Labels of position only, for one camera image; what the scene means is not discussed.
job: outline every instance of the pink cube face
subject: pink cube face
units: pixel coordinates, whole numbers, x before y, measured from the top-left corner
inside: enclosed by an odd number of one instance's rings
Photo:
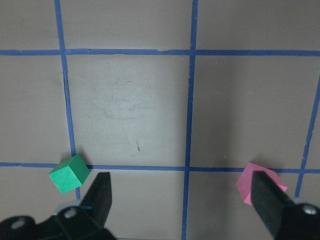
[[[252,205],[251,202],[251,184],[252,184],[252,174],[254,171],[264,171],[269,177],[281,188],[282,191],[287,190],[286,184],[281,180],[281,178],[272,170],[265,167],[253,164],[249,162],[245,169],[243,170],[239,180],[236,182],[236,188],[238,189],[240,196],[244,203]]]

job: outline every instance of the foam cube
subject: foam cube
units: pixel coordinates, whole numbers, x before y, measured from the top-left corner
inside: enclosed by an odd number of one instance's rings
[[[274,171],[249,162],[243,170],[239,180],[235,184],[244,203],[252,205],[251,184],[254,171],[266,172],[266,174],[268,174],[268,176],[278,185],[279,188],[281,188],[282,191],[285,192],[287,190],[288,187],[286,186],[286,184]]]
[[[49,177],[64,194],[80,187],[87,179],[90,170],[79,155],[72,156],[60,162],[50,173]]]

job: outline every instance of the green cube face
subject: green cube face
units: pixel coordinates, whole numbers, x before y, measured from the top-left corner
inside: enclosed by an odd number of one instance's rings
[[[64,194],[80,187],[87,179],[90,170],[79,155],[72,156],[60,162],[50,173],[49,177],[59,191]]]

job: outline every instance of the screw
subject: screw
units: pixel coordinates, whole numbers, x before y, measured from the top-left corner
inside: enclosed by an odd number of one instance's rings
[[[306,214],[309,214],[309,215],[316,215],[317,214],[317,209],[314,206],[304,205],[302,207],[302,209]]]
[[[11,224],[11,228],[13,230],[16,230],[21,228],[23,225],[25,225],[25,220],[22,217],[20,217],[17,221]]]
[[[77,210],[74,207],[71,207],[69,210],[67,210],[64,213],[64,217],[66,219],[70,219],[70,218],[74,217],[76,214],[77,214]]]

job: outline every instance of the black mechanical part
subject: black mechanical part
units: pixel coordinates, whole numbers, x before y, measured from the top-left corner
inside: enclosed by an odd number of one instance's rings
[[[320,240],[320,209],[295,204],[264,171],[254,171],[251,201],[275,240]]]
[[[109,172],[100,172],[79,206],[70,206],[35,224],[32,217],[0,222],[0,240],[116,240],[104,228],[112,203]]]

